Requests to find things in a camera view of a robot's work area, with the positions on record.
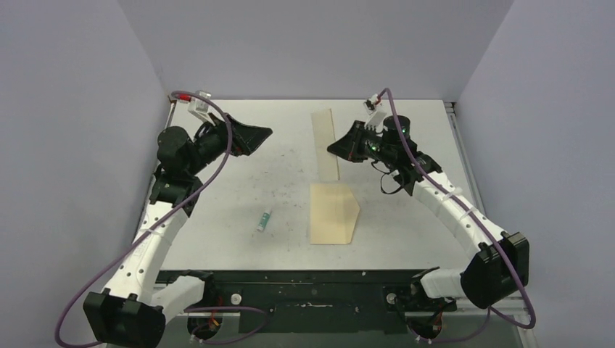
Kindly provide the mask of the tan letter paper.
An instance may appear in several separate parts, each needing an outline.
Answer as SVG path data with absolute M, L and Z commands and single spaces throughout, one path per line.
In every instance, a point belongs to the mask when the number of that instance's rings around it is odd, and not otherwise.
M 322 109 L 311 114 L 318 177 L 321 181 L 340 179 L 337 157 L 328 152 L 329 145 L 336 141 L 331 109 Z

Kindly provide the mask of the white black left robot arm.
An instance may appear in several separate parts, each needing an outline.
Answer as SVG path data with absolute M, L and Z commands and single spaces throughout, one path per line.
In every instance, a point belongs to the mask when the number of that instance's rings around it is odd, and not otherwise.
M 216 292 L 211 273 L 187 270 L 160 291 L 154 289 L 173 240 L 191 217 L 203 190 L 198 173 L 217 158 L 249 156 L 273 131 L 245 125 L 232 116 L 211 116 L 194 136 L 170 126 L 157 137 L 159 165 L 141 230 L 99 293 L 86 296 L 83 310 L 97 341 L 120 347 L 156 347 L 175 316 L 192 306 L 211 310 Z

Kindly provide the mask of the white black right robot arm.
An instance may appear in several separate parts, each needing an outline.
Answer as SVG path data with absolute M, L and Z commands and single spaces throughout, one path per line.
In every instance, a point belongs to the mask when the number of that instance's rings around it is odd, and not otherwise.
M 418 150 L 407 117 L 384 118 L 381 131 L 356 120 L 327 151 L 348 162 L 384 164 L 400 189 L 429 209 L 468 256 L 464 268 L 423 272 L 410 290 L 415 308 L 429 310 L 439 298 L 463 297 L 487 309 L 528 284 L 529 241 L 520 232 L 506 232 L 462 195 L 442 167 Z

